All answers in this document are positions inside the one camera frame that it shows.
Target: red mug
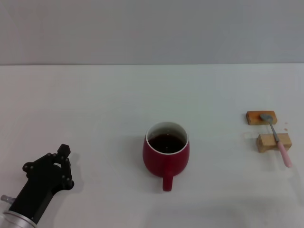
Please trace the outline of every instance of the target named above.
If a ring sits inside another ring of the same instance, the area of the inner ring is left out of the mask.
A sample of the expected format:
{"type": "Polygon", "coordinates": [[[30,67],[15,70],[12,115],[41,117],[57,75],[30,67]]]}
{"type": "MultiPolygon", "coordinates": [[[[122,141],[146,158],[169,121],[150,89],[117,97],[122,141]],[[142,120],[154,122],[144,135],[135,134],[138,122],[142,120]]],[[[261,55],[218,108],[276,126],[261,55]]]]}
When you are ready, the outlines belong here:
{"type": "Polygon", "coordinates": [[[154,175],[162,177],[162,189],[172,190],[173,176],[181,173],[189,160],[189,136],[177,123],[161,122],[152,126],[146,134],[143,144],[143,162],[154,175]],[[182,140],[184,146],[177,152],[163,153],[153,148],[149,141],[159,135],[172,134],[182,140]]]}

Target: spoon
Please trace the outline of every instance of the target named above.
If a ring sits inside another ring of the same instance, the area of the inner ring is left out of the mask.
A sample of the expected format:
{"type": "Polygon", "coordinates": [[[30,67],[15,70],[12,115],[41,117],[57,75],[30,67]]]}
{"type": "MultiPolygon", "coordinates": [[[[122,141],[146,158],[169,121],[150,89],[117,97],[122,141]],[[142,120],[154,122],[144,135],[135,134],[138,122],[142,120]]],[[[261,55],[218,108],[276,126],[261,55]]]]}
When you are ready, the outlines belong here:
{"type": "Polygon", "coordinates": [[[268,115],[268,114],[261,114],[260,117],[261,117],[262,120],[269,122],[271,130],[274,133],[277,146],[278,146],[278,148],[279,148],[279,150],[281,152],[281,155],[282,155],[282,158],[283,158],[283,162],[284,162],[284,164],[285,164],[286,167],[291,168],[293,166],[293,164],[291,163],[291,160],[290,160],[290,158],[288,156],[288,153],[287,153],[287,151],[286,151],[283,143],[281,142],[281,140],[279,139],[279,137],[276,134],[276,131],[274,130],[274,127],[272,125],[272,121],[273,121],[272,116],[268,115]]]}

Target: white wall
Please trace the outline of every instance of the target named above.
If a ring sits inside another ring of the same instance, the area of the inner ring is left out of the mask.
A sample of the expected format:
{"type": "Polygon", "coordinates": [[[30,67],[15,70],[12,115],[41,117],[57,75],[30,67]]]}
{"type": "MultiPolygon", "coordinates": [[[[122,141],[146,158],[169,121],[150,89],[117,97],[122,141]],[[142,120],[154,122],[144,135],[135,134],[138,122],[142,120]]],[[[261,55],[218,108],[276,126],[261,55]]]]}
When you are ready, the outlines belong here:
{"type": "Polygon", "coordinates": [[[0,0],[0,64],[304,62],[303,0],[0,0]]]}

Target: dark liquid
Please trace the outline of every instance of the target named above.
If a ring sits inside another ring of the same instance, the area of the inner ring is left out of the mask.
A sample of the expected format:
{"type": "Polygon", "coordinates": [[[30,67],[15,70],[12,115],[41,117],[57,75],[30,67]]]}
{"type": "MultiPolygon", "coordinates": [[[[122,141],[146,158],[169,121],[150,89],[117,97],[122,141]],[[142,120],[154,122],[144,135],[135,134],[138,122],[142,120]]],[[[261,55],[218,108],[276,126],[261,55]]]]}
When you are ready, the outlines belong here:
{"type": "Polygon", "coordinates": [[[175,153],[185,146],[185,142],[170,134],[158,135],[150,139],[149,144],[155,150],[162,153],[175,153]]]}

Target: small wooden block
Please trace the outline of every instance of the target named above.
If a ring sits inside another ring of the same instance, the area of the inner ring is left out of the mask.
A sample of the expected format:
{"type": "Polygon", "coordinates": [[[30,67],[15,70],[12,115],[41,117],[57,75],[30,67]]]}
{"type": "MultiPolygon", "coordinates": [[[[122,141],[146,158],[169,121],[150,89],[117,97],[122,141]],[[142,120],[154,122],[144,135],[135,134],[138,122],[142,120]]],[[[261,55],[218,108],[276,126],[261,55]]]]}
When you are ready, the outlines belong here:
{"type": "Polygon", "coordinates": [[[274,111],[248,111],[246,113],[246,118],[247,118],[248,124],[249,125],[267,125],[267,124],[269,124],[268,122],[262,120],[260,117],[260,115],[264,114],[264,113],[271,115],[272,118],[274,119],[272,124],[276,124],[277,118],[276,118],[276,114],[274,111]]]}
{"type": "MultiPolygon", "coordinates": [[[[279,136],[279,139],[288,151],[292,145],[288,133],[277,134],[277,136],[279,136]]],[[[264,153],[269,150],[278,150],[276,139],[273,134],[260,134],[256,139],[256,143],[260,153],[264,153]]]]}

